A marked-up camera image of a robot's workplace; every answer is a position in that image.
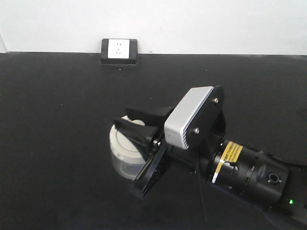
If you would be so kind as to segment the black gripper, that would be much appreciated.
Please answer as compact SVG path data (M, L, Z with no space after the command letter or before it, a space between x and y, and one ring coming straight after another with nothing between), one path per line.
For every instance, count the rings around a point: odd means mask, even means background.
M186 155L189 149L202 147L205 161L209 162L213 158L213 152L221 143L225 132L223 101L223 88L213 86L213 91L188 126L188 149L169 145L165 140L164 123L174 110L173 107L126 106L128 118L114 119L117 130L128 138L146 162L133 180L136 196L144 198L174 162L195 171L195 160Z

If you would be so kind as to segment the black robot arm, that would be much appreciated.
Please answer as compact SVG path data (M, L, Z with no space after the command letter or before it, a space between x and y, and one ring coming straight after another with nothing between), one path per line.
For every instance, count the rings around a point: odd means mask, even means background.
M227 140L223 102L222 87L194 87L175 107L128 106L127 119L114 120L145 160L132 181L137 194L146 196L177 162L267 215L306 222L307 166Z

